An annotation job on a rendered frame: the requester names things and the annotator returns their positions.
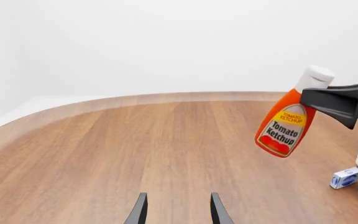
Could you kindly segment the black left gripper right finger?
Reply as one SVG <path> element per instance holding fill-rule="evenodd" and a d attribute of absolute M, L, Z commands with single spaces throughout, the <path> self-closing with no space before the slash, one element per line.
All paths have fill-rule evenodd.
<path fill-rule="evenodd" d="M 234 224 L 216 192 L 211 193 L 210 209 L 213 224 Z"/>

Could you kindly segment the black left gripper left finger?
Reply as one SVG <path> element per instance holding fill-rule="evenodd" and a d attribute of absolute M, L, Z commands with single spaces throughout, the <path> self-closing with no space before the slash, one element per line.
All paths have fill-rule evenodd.
<path fill-rule="evenodd" d="M 147 210 L 148 210 L 148 201 L 147 194 L 142 192 L 139 194 L 139 197 L 125 220 L 124 224 L 145 224 L 147 219 Z"/>

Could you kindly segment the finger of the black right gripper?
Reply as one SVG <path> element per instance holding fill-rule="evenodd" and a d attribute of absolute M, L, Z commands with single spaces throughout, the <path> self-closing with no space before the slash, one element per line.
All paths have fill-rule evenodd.
<path fill-rule="evenodd" d="M 353 129 L 358 120 L 358 88 L 307 88 L 302 91 L 301 104 L 334 118 L 349 129 Z"/>
<path fill-rule="evenodd" d="M 353 85 L 328 86 L 327 89 L 354 89 L 358 88 L 358 83 Z"/>

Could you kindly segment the small white and blue box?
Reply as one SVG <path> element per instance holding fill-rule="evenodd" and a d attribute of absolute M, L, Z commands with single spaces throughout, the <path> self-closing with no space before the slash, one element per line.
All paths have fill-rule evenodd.
<path fill-rule="evenodd" d="M 358 167 L 352 167 L 333 174 L 330 185 L 333 189 L 340 189 L 354 184 L 358 180 Z"/>

